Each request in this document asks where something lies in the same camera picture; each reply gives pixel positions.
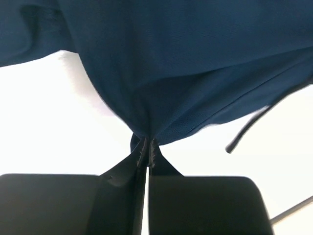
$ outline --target dark blue fabric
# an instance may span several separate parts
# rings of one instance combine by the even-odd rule
[[[0,32],[0,66],[79,53],[105,102],[160,144],[313,75],[312,0],[2,0]]]

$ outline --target white background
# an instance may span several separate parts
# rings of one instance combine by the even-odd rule
[[[207,127],[161,150],[184,175],[250,177],[274,217],[313,195],[313,88],[284,100],[227,154],[225,146],[252,115]],[[131,135],[100,99],[77,54],[60,51],[0,68],[0,175],[101,174],[130,153]],[[312,220],[310,205],[274,230],[312,235]]]

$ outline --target navy blue cloth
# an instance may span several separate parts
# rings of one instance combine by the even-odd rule
[[[58,50],[137,137],[168,144],[310,79],[313,1],[0,1],[0,66]]]

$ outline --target white surface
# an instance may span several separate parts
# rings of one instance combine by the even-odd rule
[[[101,174],[130,152],[131,131],[99,98],[77,54],[1,68],[0,114],[0,174]],[[161,150],[185,175],[250,177],[273,217],[313,195],[313,88],[284,100],[227,154],[251,116]],[[313,211],[305,211],[277,224],[276,235],[313,234]],[[143,225],[146,234],[146,218]]]

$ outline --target garment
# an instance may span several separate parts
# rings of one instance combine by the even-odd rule
[[[313,77],[312,0],[2,0],[0,32],[0,66],[76,52],[133,140],[161,145]]]

